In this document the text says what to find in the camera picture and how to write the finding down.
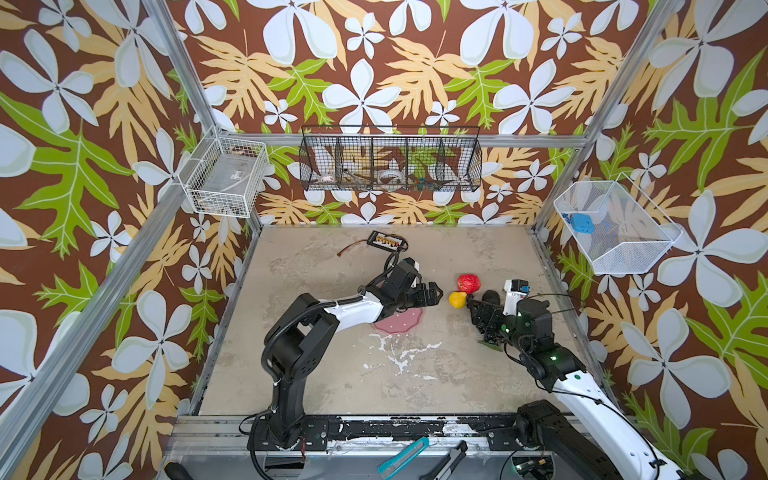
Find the yellow lemon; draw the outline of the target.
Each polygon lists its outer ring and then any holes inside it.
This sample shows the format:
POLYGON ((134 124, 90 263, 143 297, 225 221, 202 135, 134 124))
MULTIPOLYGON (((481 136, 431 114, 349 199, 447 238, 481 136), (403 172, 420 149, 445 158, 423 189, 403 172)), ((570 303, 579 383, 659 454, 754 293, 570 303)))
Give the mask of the yellow lemon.
POLYGON ((449 304, 455 309, 463 309, 467 305, 468 294, 463 291, 452 292, 448 297, 449 304))

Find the red apple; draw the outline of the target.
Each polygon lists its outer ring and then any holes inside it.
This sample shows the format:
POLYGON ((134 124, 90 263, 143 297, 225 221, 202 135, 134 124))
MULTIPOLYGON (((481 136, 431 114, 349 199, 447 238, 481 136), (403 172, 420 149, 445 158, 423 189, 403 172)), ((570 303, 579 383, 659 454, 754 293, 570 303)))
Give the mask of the red apple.
POLYGON ((458 277, 457 287, 461 292, 474 294, 481 289, 482 283, 480 278, 475 274, 463 274, 458 277))

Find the pink polka dot plate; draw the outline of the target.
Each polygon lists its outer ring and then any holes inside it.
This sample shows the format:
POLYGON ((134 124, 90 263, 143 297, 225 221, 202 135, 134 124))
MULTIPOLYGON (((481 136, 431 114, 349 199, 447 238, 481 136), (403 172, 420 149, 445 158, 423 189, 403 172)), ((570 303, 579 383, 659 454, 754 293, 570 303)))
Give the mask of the pink polka dot plate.
POLYGON ((423 315, 422 308, 411 308, 404 312, 396 312, 392 316, 372 324, 377 331, 386 334, 404 334, 419 325, 423 315))

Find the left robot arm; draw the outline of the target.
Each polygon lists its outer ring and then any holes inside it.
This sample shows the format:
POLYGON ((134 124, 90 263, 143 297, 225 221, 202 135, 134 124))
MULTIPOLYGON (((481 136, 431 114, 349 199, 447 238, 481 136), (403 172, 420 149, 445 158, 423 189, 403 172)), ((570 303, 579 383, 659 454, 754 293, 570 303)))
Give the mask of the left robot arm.
POLYGON ((297 296, 264 338, 261 365, 273 385, 269 408, 261 414, 267 439, 281 448, 298 441, 306 417, 306 379, 336 333, 436 306, 443 295, 437 283, 423 280, 418 263, 408 257, 387 266, 352 296, 333 300, 309 293, 297 296))

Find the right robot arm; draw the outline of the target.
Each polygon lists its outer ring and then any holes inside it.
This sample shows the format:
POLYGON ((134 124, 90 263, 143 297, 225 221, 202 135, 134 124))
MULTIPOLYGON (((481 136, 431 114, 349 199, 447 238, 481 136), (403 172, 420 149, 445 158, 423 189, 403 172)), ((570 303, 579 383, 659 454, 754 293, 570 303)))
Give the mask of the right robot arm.
POLYGON ((521 444, 554 452, 584 479, 689 477, 608 399, 581 360, 555 341, 547 301, 522 298, 506 307, 495 291, 488 291, 468 308, 483 338, 503 350, 516 349, 513 361, 566 405, 588 432, 575 430, 553 404, 536 401, 516 412, 521 444))

